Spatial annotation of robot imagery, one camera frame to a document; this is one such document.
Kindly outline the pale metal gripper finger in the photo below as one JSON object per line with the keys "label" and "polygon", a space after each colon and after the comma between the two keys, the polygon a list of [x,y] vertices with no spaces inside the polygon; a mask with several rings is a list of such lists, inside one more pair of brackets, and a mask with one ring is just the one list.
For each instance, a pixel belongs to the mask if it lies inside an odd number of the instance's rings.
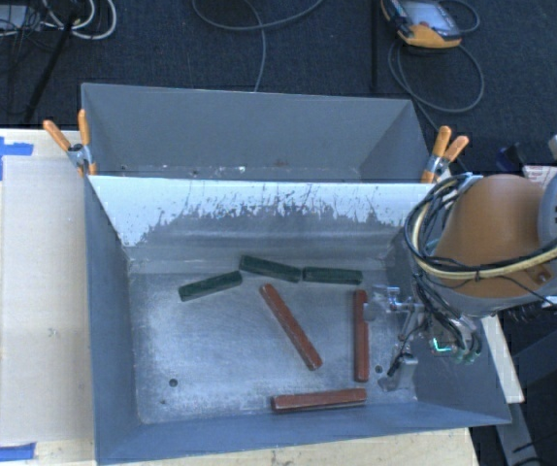
{"label": "pale metal gripper finger", "polygon": [[409,389],[418,365],[418,358],[411,353],[398,354],[384,376],[378,379],[378,386],[384,391]]}
{"label": "pale metal gripper finger", "polygon": [[372,322],[383,315],[408,312],[411,303],[402,296],[401,288],[387,284],[374,284],[364,304],[363,317]]}

